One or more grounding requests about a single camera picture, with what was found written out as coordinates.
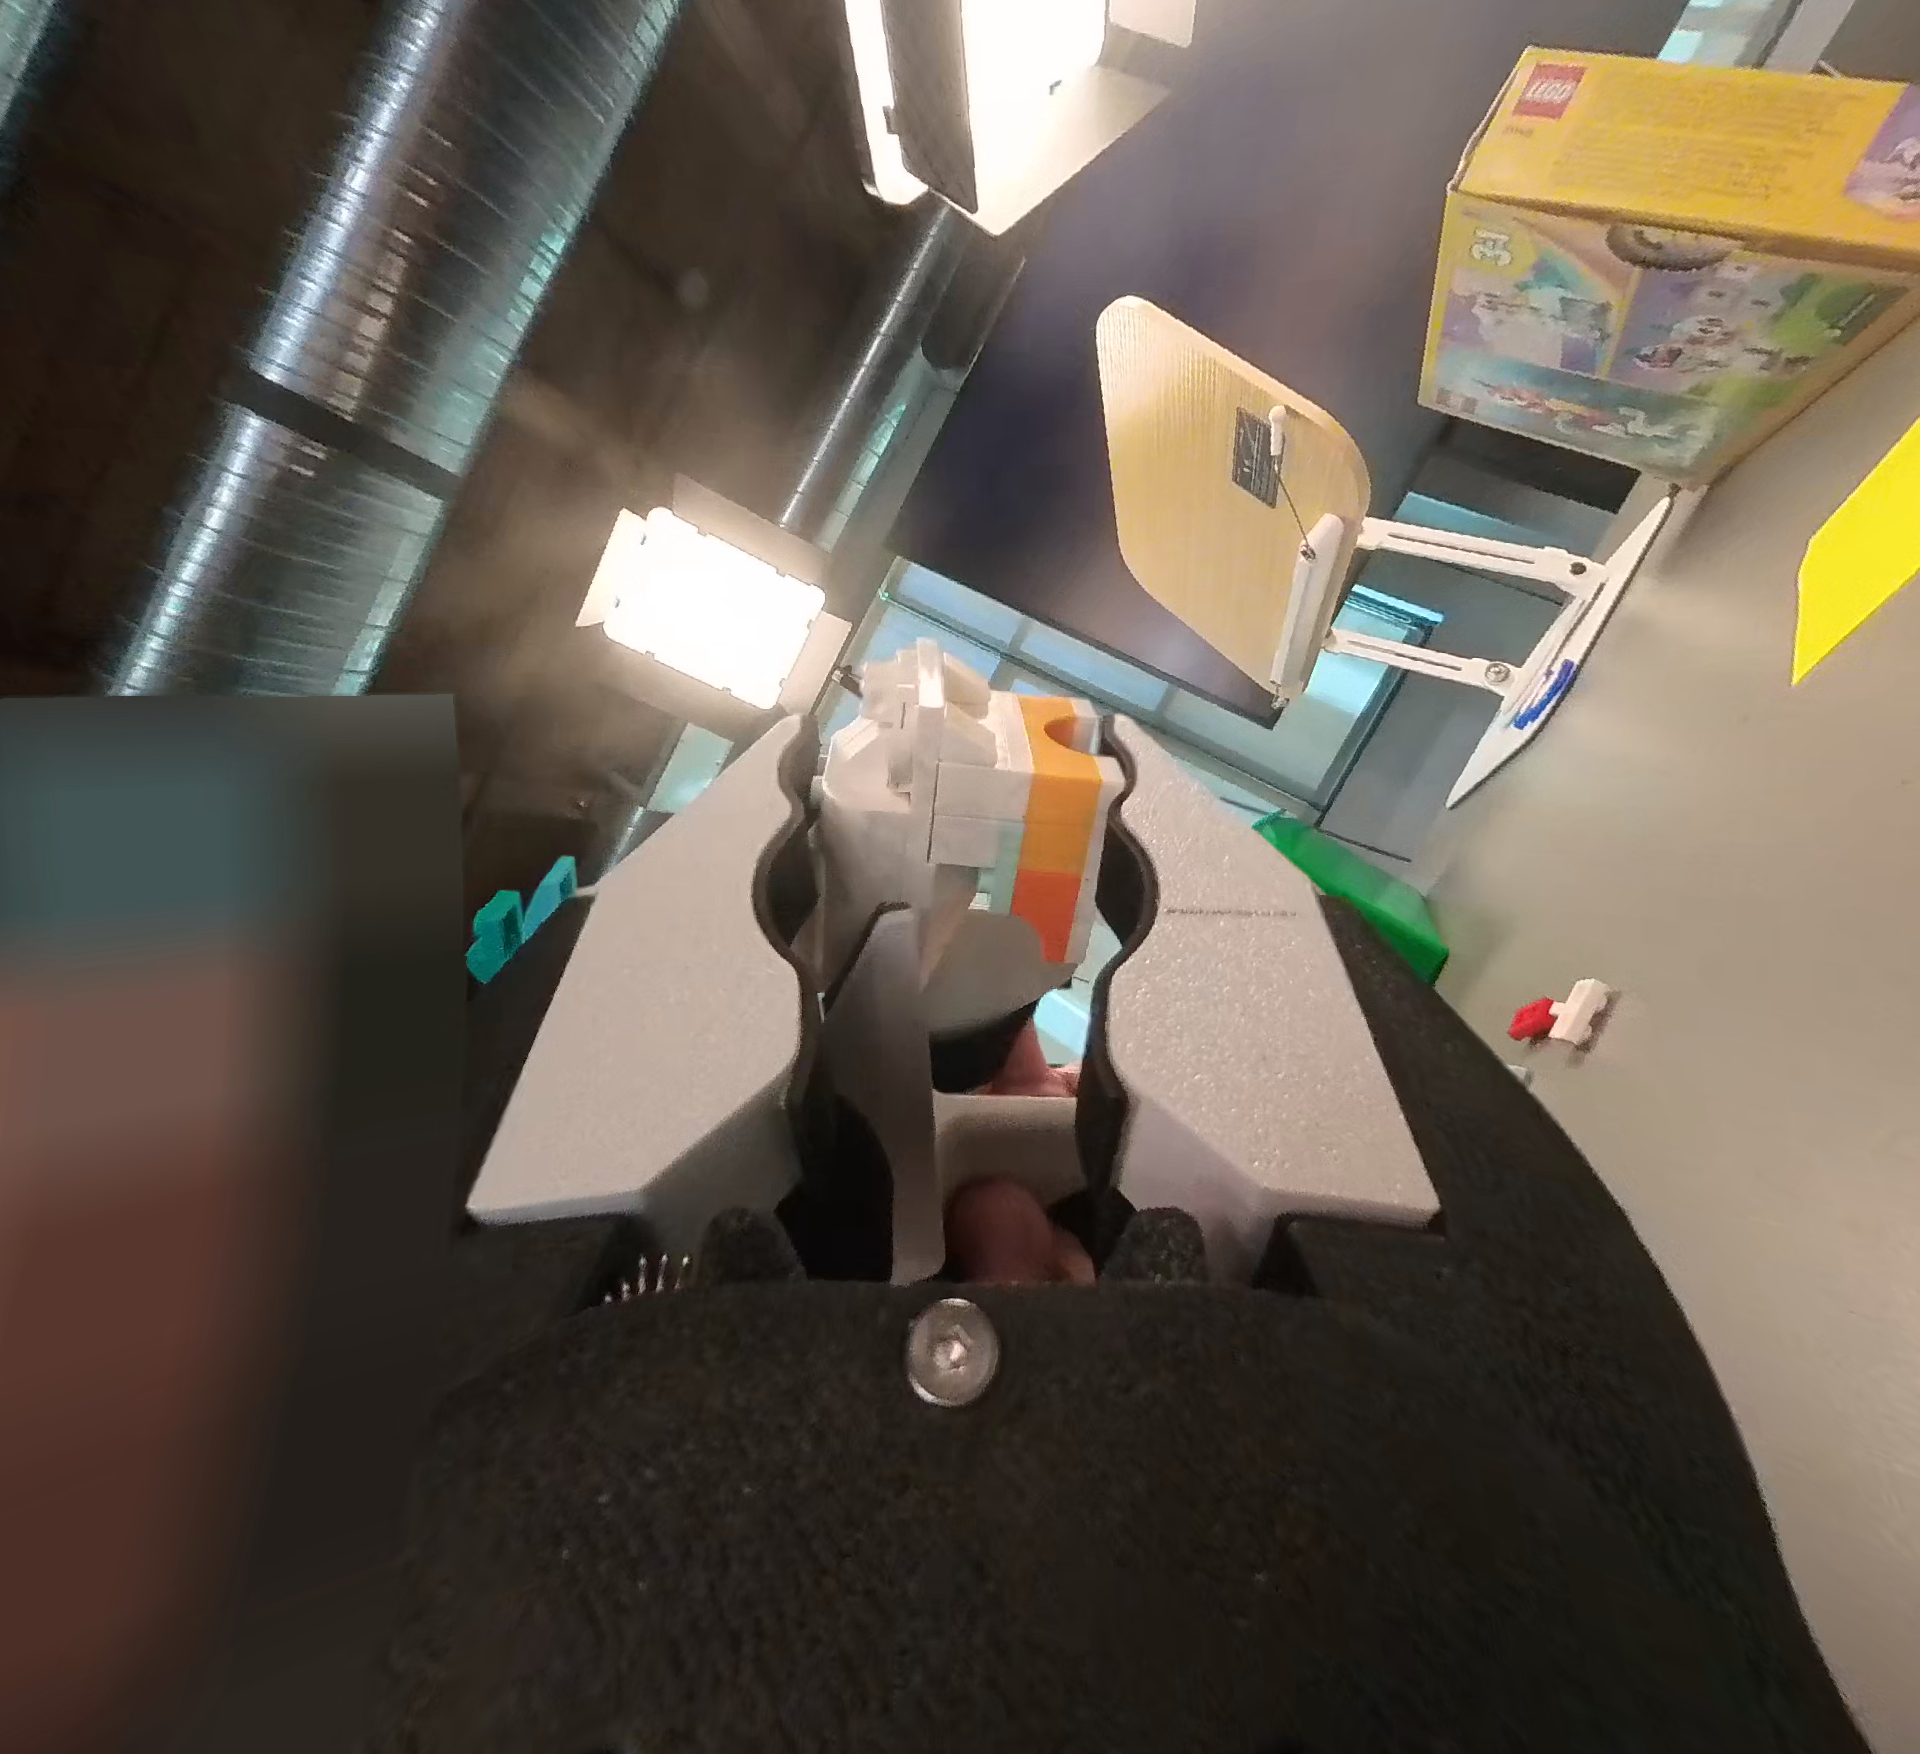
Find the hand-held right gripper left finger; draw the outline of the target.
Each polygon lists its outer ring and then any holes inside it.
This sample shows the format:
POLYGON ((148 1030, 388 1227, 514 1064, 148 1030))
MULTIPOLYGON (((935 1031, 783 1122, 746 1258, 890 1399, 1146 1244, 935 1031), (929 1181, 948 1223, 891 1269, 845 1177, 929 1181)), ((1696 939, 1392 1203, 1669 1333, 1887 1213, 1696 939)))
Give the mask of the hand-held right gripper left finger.
POLYGON ((595 885, 468 1194, 482 1226, 618 1217, 689 1255, 776 1213, 815 1276, 893 1273, 891 1173, 824 1061, 799 937, 810 716, 785 716, 595 885))

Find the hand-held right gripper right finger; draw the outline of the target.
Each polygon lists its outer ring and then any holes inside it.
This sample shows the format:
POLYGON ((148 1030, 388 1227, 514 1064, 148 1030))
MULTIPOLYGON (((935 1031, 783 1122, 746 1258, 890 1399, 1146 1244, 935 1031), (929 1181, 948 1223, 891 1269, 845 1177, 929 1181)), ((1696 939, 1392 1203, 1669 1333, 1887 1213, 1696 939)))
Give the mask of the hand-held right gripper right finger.
POLYGON ((1096 903, 1075 1109, 1096 1223, 1179 1211, 1217 1281, 1251 1281, 1298 1217, 1423 1229, 1443 1211, 1314 880, 1131 718, 1096 903))

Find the white orange lego arch piece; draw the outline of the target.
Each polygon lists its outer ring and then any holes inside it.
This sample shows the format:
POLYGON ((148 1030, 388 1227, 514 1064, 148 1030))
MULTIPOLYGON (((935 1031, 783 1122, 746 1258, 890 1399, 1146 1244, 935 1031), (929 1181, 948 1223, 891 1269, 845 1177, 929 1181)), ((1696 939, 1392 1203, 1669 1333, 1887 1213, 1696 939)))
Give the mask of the white orange lego arch piece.
POLYGON ((1125 771, 1104 749, 1092 702, 992 690, 982 718, 994 757, 940 760, 928 858, 970 868, 985 912, 1029 926, 1041 959, 1074 971, 1125 771))

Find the red white lego piece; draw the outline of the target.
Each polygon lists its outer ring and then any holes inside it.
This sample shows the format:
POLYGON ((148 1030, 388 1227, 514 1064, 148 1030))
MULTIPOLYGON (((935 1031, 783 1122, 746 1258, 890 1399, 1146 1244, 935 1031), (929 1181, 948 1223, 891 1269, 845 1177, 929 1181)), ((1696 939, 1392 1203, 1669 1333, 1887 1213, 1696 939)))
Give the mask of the red white lego piece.
POLYGON ((1507 1038, 1525 1044, 1561 1044, 1584 1049, 1606 1024, 1618 990, 1597 978, 1571 983, 1563 999, 1536 997, 1525 1002, 1507 1024, 1507 1038))

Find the yellow lego box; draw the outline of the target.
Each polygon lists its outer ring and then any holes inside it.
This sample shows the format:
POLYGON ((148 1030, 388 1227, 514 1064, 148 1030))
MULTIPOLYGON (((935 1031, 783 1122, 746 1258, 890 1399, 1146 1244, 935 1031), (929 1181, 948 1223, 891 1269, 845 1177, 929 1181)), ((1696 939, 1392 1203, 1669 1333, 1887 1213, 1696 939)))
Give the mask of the yellow lego box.
POLYGON ((1419 400, 1710 485, 1919 314, 1919 87, 1532 46, 1453 176, 1419 400))

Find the person's left hand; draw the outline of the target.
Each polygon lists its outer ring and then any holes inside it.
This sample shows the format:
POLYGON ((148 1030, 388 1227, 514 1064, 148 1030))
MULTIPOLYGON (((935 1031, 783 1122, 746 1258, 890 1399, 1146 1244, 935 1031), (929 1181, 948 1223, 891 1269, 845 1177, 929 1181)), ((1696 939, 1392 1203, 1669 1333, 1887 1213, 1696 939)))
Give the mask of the person's left hand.
MULTIPOLYGON (((1079 1077, 1077 1062, 1055 1066, 1046 1061, 1029 1018, 982 1091, 1075 1100, 1079 1077)), ((948 1267, 965 1281, 1092 1285, 1096 1279, 1083 1244, 1012 1176, 977 1176, 957 1186, 946 1205, 946 1238, 948 1267)))

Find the green plastic bin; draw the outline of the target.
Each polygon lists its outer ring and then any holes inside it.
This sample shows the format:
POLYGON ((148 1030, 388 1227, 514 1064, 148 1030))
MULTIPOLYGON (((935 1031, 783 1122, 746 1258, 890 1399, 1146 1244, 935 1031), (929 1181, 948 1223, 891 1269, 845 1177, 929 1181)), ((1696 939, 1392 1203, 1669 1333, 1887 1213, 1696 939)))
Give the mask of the green plastic bin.
POLYGON ((1438 982, 1449 965, 1450 945, 1428 899, 1414 885, 1283 810, 1261 817, 1255 831, 1325 895, 1348 901, 1419 980, 1428 985, 1438 982))

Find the large black monitor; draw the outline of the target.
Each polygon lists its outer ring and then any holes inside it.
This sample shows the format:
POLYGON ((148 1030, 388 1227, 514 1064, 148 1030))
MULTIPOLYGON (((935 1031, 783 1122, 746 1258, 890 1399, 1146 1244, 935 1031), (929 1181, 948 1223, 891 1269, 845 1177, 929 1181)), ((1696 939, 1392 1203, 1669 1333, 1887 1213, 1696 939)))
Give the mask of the large black monitor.
POLYGON ((1385 49, 1204 64, 1046 209, 893 530, 893 550, 1263 726, 1267 699, 1125 567, 1093 326, 1139 294, 1328 407, 1374 507, 1406 494, 1597 544, 1630 475, 1418 404, 1454 165, 1525 30, 1445 63, 1385 49))

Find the yellow paper sheet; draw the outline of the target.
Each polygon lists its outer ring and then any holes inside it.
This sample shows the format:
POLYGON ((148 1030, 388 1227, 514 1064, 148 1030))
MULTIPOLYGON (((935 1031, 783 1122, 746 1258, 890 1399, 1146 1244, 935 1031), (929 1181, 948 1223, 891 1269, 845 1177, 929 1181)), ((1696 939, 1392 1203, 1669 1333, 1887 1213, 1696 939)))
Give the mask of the yellow paper sheet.
POLYGON ((1800 685, 1919 572, 1919 423, 1812 536, 1796 576, 1789 681, 1800 685))

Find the large silver ventilation duct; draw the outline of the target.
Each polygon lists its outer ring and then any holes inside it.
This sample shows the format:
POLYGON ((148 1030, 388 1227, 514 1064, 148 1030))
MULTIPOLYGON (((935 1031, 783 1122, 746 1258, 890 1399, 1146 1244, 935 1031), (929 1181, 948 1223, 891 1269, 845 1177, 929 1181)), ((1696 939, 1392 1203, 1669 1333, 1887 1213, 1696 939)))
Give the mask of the large silver ventilation duct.
POLYGON ((385 0, 118 696, 360 693, 688 0, 385 0))

